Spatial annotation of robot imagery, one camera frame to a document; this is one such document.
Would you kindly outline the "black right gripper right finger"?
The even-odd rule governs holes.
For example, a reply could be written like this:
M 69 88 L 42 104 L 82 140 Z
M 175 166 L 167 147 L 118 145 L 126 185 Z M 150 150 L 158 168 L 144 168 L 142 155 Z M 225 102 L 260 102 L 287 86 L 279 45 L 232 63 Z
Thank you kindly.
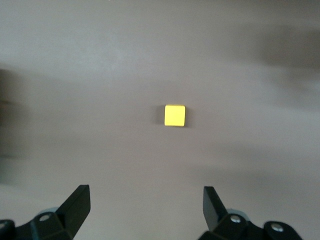
M 212 186 L 203 188 L 202 211 L 208 230 L 200 240 L 263 240 L 264 230 L 242 211 L 226 208 Z

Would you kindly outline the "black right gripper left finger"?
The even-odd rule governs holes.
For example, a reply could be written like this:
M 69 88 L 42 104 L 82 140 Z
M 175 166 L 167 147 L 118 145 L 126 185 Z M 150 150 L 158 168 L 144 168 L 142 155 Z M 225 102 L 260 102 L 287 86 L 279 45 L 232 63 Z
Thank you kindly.
M 72 240 L 90 213 L 90 187 L 79 185 L 55 211 L 15 228 L 16 240 Z

